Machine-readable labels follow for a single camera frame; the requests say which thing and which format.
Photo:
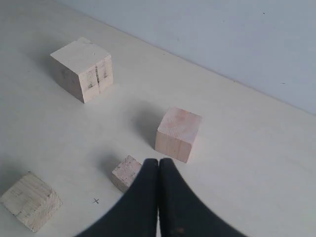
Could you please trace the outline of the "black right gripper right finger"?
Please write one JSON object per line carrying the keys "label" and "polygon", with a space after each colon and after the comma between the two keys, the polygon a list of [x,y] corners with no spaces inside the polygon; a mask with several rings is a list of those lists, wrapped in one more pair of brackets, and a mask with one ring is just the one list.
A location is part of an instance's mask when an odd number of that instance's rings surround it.
{"label": "black right gripper right finger", "polygon": [[174,162],[159,162],[158,209],[162,237],[242,237],[191,190]]}

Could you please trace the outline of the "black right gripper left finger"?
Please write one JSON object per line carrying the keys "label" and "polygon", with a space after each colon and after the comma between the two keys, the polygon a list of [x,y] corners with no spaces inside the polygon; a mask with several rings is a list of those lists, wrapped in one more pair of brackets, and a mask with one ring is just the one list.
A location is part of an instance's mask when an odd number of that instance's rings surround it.
{"label": "black right gripper left finger", "polygon": [[157,233],[158,161],[144,160],[120,200],[79,237],[155,237]]}

